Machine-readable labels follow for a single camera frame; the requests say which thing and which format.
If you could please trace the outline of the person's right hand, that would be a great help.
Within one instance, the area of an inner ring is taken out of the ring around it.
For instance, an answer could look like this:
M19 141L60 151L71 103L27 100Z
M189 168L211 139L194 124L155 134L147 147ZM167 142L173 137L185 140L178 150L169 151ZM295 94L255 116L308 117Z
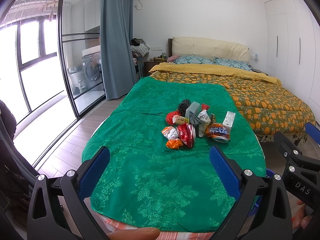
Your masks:
M313 215L306 215L306 204L303 201L298 199L297 205L300 206L300 208L292 219L293 230L298 229L300 227L305 229L313 218Z

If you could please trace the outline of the person's left hand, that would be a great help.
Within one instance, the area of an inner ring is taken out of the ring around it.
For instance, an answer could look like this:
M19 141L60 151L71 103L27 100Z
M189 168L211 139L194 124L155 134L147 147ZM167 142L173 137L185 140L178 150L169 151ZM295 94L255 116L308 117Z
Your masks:
M118 230L107 236L111 240L154 240L159 237L160 233L161 231L157 228L137 228Z

